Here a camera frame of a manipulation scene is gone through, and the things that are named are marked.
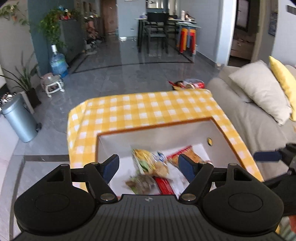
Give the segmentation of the right hand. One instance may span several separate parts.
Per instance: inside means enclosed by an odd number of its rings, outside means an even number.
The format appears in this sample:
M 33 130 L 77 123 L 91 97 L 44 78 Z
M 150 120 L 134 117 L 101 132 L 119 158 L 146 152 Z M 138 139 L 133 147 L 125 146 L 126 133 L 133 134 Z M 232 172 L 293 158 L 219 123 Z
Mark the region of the right hand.
M 296 241 L 296 216 L 283 217 L 276 233 L 279 234 L 284 240 Z

